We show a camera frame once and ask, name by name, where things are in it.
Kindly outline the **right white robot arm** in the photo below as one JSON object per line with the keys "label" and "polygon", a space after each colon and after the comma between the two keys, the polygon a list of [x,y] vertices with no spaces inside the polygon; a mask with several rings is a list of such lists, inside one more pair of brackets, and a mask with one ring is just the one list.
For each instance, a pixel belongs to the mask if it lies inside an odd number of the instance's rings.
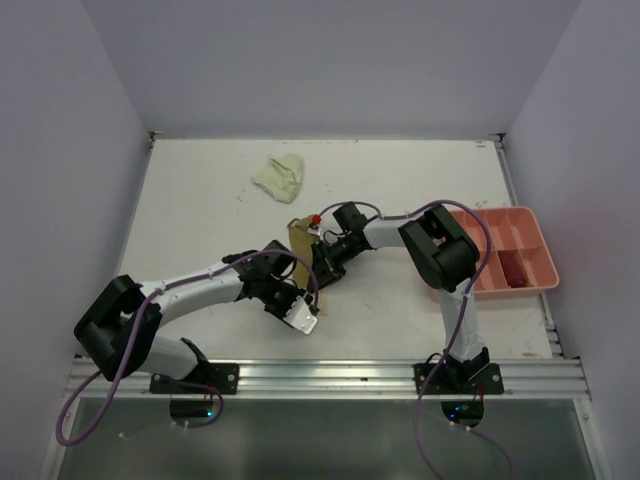
{"label": "right white robot arm", "polygon": [[477,320],[474,284],[486,262],[444,202],[403,216],[364,215],[354,202],[333,213],[341,232],[311,246],[314,274],[321,287],[346,275],[345,265],[365,251],[403,248],[420,278],[439,297],[445,350],[437,364],[414,366],[419,383],[435,392],[468,392],[481,380],[490,357]]}

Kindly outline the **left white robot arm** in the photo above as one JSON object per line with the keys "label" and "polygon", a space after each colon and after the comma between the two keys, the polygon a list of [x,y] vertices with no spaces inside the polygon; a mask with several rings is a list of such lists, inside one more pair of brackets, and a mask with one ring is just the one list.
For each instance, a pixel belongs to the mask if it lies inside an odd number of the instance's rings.
{"label": "left white robot arm", "polygon": [[318,287],[299,287],[286,277],[291,265],[308,264],[272,241],[173,279],[136,282],[120,275],[82,316],[74,336],[110,382],[146,372],[197,392],[213,381],[209,361],[193,341],[168,339],[160,329],[215,305],[258,300],[267,314],[308,335],[317,324]]}

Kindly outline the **olive and cream underwear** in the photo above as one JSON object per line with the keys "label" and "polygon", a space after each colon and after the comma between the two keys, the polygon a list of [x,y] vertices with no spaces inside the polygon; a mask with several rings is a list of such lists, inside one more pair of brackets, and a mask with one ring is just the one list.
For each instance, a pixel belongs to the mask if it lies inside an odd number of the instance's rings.
{"label": "olive and cream underwear", "polygon": [[[314,215],[294,218],[287,225],[290,250],[309,266],[313,263],[311,246],[319,240],[319,230],[311,228],[313,219]],[[296,265],[291,278],[300,288],[313,291],[310,274],[301,263]]]}

